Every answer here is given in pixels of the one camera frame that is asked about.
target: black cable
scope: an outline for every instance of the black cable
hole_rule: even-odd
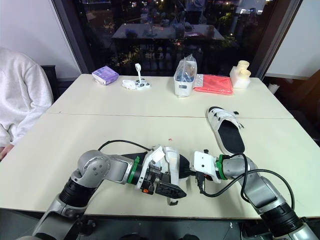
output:
[[[133,141],[127,141],[127,140],[112,140],[112,141],[107,141],[105,142],[104,144],[102,144],[99,148],[98,148],[98,151],[100,151],[101,149],[103,149],[106,145],[108,144],[111,144],[111,143],[116,143],[116,142],[121,142],[121,143],[128,143],[128,144],[133,144],[133,145],[136,145],[144,150],[147,150],[147,151],[151,151],[151,149],[145,147],[145,146],[142,146],[138,143],[135,143]]]
[[[243,183],[242,183],[242,187],[241,187],[241,191],[240,191],[240,196],[247,203],[250,203],[250,201],[245,197],[245,187],[246,187],[247,178],[248,178],[248,160],[247,160],[247,157],[244,153],[236,153],[236,154],[230,156],[230,158],[233,158],[238,155],[241,155],[244,160],[244,175],[243,175]]]
[[[268,173],[268,174],[273,174],[275,175],[276,177],[280,178],[283,183],[285,184],[285,186],[288,188],[289,190],[289,193],[290,193],[290,199],[291,199],[291,208],[292,210],[295,210],[295,196],[294,196],[294,192],[292,191],[289,183],[285,180],[285,178],[283,176],[281,176],[280,174],[274,172],[274,171],[271,171],[271,170],[267,170],[267,169],[255,169],[255,170],[250,170],[248,171],[248,175],[249,174],[253,174],[253,173]],[[222,188],[220,191],[216,192],[216,193],[213,193],[213,194],[209,194],[209,193],[206,193],[203,188],[202,188],[202,185],[199,185],[198,184],[198,187],[200,189],[200,193],[209,197],[209,198],[215,198],[215,197],[218,197],[220,196],[221,194],[223,194],[226,190],[228,190],[233,184],[235,184],[237,181],[239,181],[241,178],[244,177],[244,173],[239,175],[238,177],[236,177],[235,179],[233,179],[227,186],[225,186],[224,188]]]

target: slide sandal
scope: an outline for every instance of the slide sandal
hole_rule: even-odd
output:
[[[236,113],[226,111],[221,107],[212,106],[208,110],[208,120],[215,139],[223,154],[241,154],[245,145],[239,133],[244,128],[235,117]]]

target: pink towel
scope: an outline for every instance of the pink towel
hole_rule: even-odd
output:
[[[230,77],[215,75],[203,75],[203,86],[197,86],[194,90],[222,95],[231,95],[233,93]]]

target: white hoodie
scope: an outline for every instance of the white hoodie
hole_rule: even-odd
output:
[[[0,47],[0,147],[16,145],[52,103],[43,69],[22,53]]]

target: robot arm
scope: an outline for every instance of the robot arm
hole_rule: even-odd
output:
[[[220,183],[221,180],[233,180],[245,173],[245,160],[242,155],[233,157],[220,155],[215,161],[212,161],[214,157],[202,152],[196,152],[194,156],[191,167],[198,172],[197,180],[202,193],[204,193],[204,178],[201,178],[201,173],[211,176],[216,183]],[[248,171],[256,169],[256,165],[249,158],[246,158],[246,161]],[[243,185],[244,178],[241,178],[239,183]],[[263,219],[274,239],[319,240],[309,226],[298,218],[275,186],[258,172],[249,173],[244,194]]]
[[[99,150],[85,152],[62,192],[55,197],[35,227],[34,239],[76,239],[82,225],[80,219],[103,180],[123,185],[131,183],[151,195],[155,190],[155,193],[172,199],[185,197],[181,188],[170,183],[170,175],[162,173],[161,166],[157,166],[164,156],[160,145],[145,155],[142,164],[125,156],[106,155]]]

